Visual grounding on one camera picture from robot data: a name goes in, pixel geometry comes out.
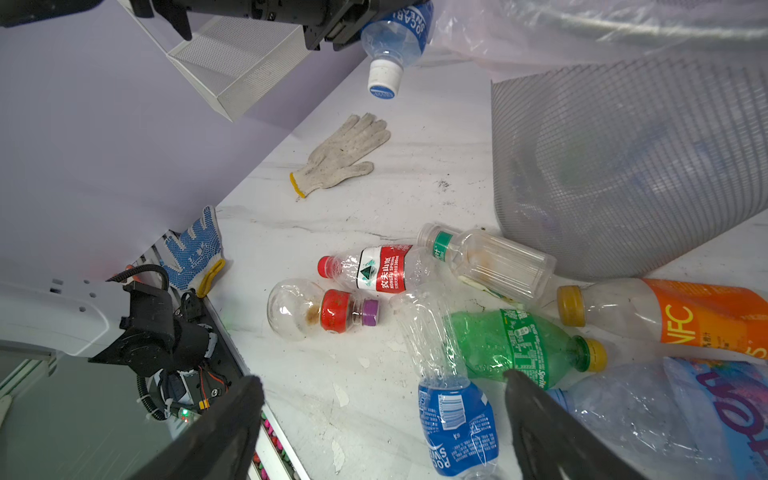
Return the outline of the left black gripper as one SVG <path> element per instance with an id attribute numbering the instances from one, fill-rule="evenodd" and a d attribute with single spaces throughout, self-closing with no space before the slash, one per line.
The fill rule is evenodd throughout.
<path id="1" fill-rule="evenodd" d="M 192 39 L 188 14 L 300 25 L 306 48 L 318 50 L 324 41 L 336 51 L 361 39 L 369 23 L 402 8 L 418 6 L 416 0 L 130 0 L 137 18 L 156 15 L 166 20 L 186 41 Z"/>

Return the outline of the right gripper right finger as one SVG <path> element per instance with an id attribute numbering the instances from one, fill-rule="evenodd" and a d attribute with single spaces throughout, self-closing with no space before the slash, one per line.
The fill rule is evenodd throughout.
<path id="1" fill-rule="evenodd" d="M 512 445 L 524 479 L 642 477 L 528 376 L 508 370 L 504 378 Z"/>

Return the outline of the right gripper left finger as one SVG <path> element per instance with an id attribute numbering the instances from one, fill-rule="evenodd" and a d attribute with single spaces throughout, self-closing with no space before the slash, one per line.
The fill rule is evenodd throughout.
<path id="1" fill-rule="evenodd" d="M 261 380 L 246 376 L 134 479 L 246 479 L 253 463 L 265 396 Z"/>

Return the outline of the large crushed blue label bottle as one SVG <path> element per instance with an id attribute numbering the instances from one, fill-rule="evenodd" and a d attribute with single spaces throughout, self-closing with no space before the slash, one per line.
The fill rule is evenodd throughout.
<path id="1" fill-rule="evenodd" d="M 767 367 L 665 357 L 549 395 L 626 461 L 677 479 L 767 476 Z"/>

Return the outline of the round red cap bottle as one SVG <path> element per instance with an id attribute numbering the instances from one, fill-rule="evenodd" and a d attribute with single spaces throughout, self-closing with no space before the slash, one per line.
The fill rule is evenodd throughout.
<path id="1" fill-rule="evenodd" d="M 324 289 L 305 279 L 288 279 L 271 290 L 266 316 L 272 330 L 284 339 L 301 341 L 322 333 L 344 334 L 363 325 L 361 293 Z"/>

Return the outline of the red label clear bottle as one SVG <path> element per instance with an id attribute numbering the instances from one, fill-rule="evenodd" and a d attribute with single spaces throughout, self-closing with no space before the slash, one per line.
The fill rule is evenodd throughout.
<path id="1" fill-rule="evenodd" d="M 399 294 L 436 278 L 437 260 L 425 247 L 388 244 L 322 257 L 322 278 L 346 289 Z"/>

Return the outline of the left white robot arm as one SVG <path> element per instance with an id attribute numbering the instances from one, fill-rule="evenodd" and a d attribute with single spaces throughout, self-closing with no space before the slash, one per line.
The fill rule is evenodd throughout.
<path id="1" fill-rule="evenodd" d="M 1 33 L 1 337 L 92 357 L 112 276 L 218 204 L 345 78 L 313 53 L 236 122 L 183 85 L 116 2 Z"/>

